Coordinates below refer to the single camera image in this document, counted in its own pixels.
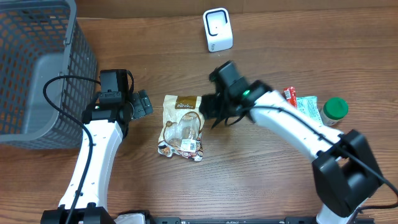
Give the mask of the brown white snack bag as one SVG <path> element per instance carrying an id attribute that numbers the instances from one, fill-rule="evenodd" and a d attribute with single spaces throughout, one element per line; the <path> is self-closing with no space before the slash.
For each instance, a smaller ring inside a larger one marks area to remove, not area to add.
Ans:
<path id="1" fill-rule="evenodd" d="M 163 128 L 157 151 L 172 157 L 182 156 L 191 161 L 203 159 L 201 143 L 204 116 L 199 111 L 202 97 L 166 95 L 163 102 Z"/>

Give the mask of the red stick sachet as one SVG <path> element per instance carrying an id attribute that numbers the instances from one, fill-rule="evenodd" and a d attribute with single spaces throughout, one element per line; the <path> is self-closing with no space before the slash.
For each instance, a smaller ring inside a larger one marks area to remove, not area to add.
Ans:
<path id="1" fill-rule="evenodd" d="M 294 107 L 297 108 L 297 95 L 294 86 L 284 88 L 285 99 Z"/>

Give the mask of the teal orange snack packet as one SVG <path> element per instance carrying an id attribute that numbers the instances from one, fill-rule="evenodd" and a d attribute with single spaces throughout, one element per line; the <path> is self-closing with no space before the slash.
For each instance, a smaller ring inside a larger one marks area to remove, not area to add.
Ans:
<path id="1" fill-rule="evenodd" d="M 323 124 L 317 103 L 318 98 L 316 96 L 298 97 L 297 109 L 318 123 Z"/>

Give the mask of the green lid jar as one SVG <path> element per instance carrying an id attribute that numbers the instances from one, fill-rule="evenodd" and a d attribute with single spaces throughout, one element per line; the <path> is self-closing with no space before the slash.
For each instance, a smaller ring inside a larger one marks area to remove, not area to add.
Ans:
<path id="1" fill-rule="evenodd" d="M 320 117 L 326 126 L 333 126 L 343 119 L 349 111 L 347 102 L 339 97 L 330 98 L 320 110 Z"/>

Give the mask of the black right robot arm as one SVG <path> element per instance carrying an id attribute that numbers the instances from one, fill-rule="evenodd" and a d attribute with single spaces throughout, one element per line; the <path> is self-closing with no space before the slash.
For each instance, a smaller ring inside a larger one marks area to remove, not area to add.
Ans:
<path id="1" fill-rule="evenodd" d="M 248 81 L 227 61 L 209 75 L 215 93 L 204 95 L 200 112 L 215 124 L 235 117 L 270 129 L 311 163 L 317 195 L 323 203 L 316 223 L 353 223 L 363 203 L 383 184 L 382 173 L 364 135 L 342 133 L 293 107 L 277 90 Z"/>

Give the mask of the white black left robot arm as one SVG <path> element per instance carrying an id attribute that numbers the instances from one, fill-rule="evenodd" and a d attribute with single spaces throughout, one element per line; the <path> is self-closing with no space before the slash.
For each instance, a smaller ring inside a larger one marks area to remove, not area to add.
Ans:
<path id="1" fill-rule="evenodd" d="M 57 209 L 46 210 L 41 223 L 117 223 L 107 209 L 107 193 L 116 152 L 129 123 L 153 112 L 145 90 L 134 91 L 126 69 L 102 70 L 101 89 L 76 119 L 60 107 L 60 114 L 82 128 L 81 148 L 68 188 Z"/>

